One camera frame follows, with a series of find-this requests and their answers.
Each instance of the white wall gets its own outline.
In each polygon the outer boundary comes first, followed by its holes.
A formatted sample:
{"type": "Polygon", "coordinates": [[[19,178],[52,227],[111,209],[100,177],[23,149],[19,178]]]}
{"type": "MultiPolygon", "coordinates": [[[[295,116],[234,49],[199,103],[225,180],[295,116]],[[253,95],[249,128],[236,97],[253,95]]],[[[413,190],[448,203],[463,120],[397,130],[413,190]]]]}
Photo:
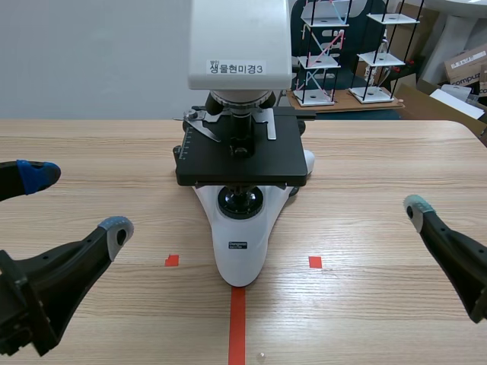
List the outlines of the white wall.
{"type": "Polygon", "coordinates": [[[161,119],[186,86],[189,0],[0,0],[0,118],[161,119]]]}

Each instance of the microscope base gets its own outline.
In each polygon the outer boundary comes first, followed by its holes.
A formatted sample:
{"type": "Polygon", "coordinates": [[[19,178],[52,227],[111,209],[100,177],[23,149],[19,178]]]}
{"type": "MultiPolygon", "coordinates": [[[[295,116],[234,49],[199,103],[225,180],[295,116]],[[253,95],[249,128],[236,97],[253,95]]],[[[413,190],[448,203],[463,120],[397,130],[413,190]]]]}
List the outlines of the microscope base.
{"type": "MultiPolygon", "coordinates": [[[[304,151],[308,175],[314,167],[314,155],[304,151]]],[[[223,186],[194,188],[212,226],[213,249],[220,275],[230,285],[245,287],[259,275],[267,255],[269,236],[292,187],[259,186],[264,195],[261,211],[245,220],[221,213],[218,193],[223,186]]]]}

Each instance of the red tape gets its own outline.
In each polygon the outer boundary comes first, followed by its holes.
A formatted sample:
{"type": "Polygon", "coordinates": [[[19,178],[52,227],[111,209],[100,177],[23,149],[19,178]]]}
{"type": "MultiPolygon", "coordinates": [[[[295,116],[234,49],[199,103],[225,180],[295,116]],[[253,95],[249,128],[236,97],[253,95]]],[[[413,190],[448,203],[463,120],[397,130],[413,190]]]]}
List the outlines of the red tape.
{"type": "Polygon", "coordinates": [[[179,266],[180,256],[179,255],[169,255],[164,263],[164,266],[179,266]]]}
{"type": "Polygon", "coordinates": [[[228,365],[245,365],[245,287],[231,288],[228,365]]]}
{"type": "Polygon", "coordinates": [[[310,256],[310,268],[323,268],[320,256],[310,256]]]}

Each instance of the white microscope body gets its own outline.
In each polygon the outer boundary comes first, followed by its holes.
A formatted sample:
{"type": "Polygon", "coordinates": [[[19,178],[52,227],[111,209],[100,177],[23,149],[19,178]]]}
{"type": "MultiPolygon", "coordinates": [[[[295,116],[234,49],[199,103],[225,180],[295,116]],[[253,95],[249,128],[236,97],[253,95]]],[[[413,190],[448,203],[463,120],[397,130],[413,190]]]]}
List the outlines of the white microscope body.
{"type": "MultiPolygon", "coordinates": [[[[214,101],[227,108],[224,113],[240,118],[264,112],[266,122],[273,125],[272,108],[262,110],[259,105],[271,96],[270,90],[291,86],[288,0],[192,0],[192,5],[189,87],[210,90],[214,101]]],[[[309,151],[304,156],[309,175],[314,156],[309,151]]],[[[257,278],[264,265],[269,235],[293,187],[258,186],[262,207],[245,219],[233,219],[222,212],[218,195],[223,188],[194,190],[212,227],[221,276],[230,285],[244,287],[257,278]]]]}

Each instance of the brand label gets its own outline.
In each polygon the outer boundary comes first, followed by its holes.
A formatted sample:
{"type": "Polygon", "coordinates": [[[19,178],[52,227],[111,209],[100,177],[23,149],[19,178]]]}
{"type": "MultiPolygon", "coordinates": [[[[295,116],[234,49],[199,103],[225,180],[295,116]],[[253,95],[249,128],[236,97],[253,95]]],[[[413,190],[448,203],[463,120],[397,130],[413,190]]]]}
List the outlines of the brand label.
{"type": "Polygon", "coordinates": [[[247,242],[229,242],[229,249],[247,249],[247,242]]]}
{"type": "Polygon", "coordinates": [[[232,59],[209,59],[206,61],[207,75],[267,75],[266,61],[244,61],[232,59]]]}

